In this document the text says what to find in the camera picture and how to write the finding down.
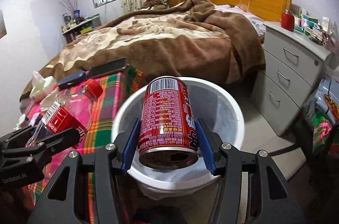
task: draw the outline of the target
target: red hat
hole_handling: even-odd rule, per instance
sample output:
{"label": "red hat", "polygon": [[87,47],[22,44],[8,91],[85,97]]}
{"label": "red hat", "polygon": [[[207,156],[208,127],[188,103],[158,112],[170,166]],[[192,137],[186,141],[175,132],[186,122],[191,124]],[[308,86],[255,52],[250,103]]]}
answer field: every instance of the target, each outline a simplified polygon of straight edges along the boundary
{"label": "red hat", "polygon": [[99,99],[99,97],[101,96],[101,94],[103,93],[102,87],[101,85],[93,80],[93,79],[88,79],[85,83],[85,86],[87,87],[87,89],[93,93],[93,95]]}

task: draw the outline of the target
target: nightstand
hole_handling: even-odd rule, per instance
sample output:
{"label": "nightstand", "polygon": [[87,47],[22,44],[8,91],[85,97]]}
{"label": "nightstand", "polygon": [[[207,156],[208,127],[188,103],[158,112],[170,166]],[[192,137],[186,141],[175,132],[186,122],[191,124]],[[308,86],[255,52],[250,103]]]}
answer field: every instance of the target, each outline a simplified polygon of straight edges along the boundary
{"label": "nightstand", "polygon": [[266,70],[258,73],[251,100],[280,136],[318,83],[331,52],[279,22],[266,22]]}

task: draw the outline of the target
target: screw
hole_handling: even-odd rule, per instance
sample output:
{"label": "screw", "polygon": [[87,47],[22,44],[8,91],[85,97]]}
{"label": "screw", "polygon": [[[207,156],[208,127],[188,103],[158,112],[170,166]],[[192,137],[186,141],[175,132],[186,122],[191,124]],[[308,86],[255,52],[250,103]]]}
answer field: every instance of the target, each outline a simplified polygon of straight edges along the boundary
{"label": "screw", "polygon": [[75,157],[78,156],[78,153],[77,153],[77,151],[71,151],[71,152],[68,154],[68,156],[69,156],[70,158],[75,158]]}
{"label": "screw", "polygon": [[260,155],[261,157],[267,157],[268,153],[267,153],[267,151],[264,151],[264,150],[262,149],[261,151],[259,151],[259,155]]}
{"label": "screw", "polygon": [[112,150],[112,149],[115,149],[115,144],[112,144],[112,143],[107,144],[107,145],[105,146],[105,148],[106,148],[108,151],[110,151],[110,150]]}
{"label": "screw", "polygon": [[231,149],[232,145],[229,144],[229,143],[223,143],[223,144],[221,145],[221,147],[222,147],[223,149]]}

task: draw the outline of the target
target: fleece blanket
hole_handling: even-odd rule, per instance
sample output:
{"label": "fleece blanket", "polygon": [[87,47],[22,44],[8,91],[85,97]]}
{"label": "fleece blanket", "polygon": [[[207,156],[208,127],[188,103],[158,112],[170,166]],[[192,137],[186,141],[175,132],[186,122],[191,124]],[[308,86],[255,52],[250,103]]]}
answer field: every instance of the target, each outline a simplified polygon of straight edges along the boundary
{"label": "fleece blanket", "polygon": [[[163,75],[229,84],[264,67],[259,37],[246,17],[214,9],[209,0],[187,0],[166,10],[136,11],[84,34],[39,73],[57,81],[121,57],[146,80]],[[31,82],[20,100],[29,96]]]}

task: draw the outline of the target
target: blue gripper pad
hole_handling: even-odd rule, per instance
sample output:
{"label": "blue gripper pad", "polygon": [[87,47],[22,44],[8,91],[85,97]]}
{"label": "blue gripper pad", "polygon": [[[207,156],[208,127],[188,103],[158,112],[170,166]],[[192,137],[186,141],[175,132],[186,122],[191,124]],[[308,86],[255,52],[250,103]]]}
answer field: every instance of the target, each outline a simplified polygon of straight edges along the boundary
{"label": "blue gripper pad", "polygon": [[215,174],[217,168],[214,164],[214,154],[208,141],[204,130],[199,121],[195,121],[195,127],[198,133],[198,143],[202,153],[202,157],[204,158],[206,169],[208,169],[212,175]]}
{"label": "blue gripper pad", "polygon": [[121,172],[126,174],[127,171],[131,168],[135,150],[137,149],[139,133],[140,133],[140,125],[141,121],[138,119],[135,122],[135,125],[132,129],[131,134],[129,135],[129,139],[123,151],[123,164],[121,168]]}

